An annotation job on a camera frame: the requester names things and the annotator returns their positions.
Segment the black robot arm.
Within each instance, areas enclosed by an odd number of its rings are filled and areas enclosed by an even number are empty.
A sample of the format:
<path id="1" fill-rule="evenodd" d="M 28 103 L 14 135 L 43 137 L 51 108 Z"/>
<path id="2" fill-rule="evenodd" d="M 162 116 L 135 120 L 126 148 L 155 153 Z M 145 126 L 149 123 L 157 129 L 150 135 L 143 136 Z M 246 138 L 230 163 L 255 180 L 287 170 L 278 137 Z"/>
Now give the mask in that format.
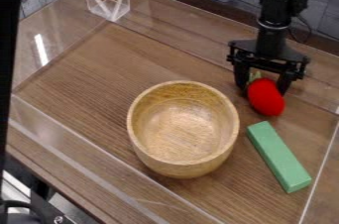
<path id="1" fill-rule="evenodd" d="M 275 86 L 285 94 L 291 82 L 305 77 L 310 57 L 286 43 L 291 19 L 307 8 L 309 0 L 259 0 L 261 13 L 257 18 L 258 34 L 254 40 L 229 42 L 227 61 L 234 66 L 235 83 L 247 89 L 251 69 L 262 69 L 279 75 Z"/>

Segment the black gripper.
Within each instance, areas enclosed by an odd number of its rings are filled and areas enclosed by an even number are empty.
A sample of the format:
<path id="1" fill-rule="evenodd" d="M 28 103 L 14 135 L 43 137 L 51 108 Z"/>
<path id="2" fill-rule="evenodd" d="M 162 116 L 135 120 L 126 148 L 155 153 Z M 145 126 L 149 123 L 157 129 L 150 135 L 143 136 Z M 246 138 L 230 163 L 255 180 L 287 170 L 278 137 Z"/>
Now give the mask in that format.
<path id="1" fill-rule="evenodd" d="M 235 83 L 242 92 L 247 91 L 251 67 L 279 74 L 277 88 L 285 94 L 294 79 L 302 79 L 310 57 L 286 43 L 289 28 L 261 26 L 254 40 L 229 42 L 227 61 L 235 68 Z"/>

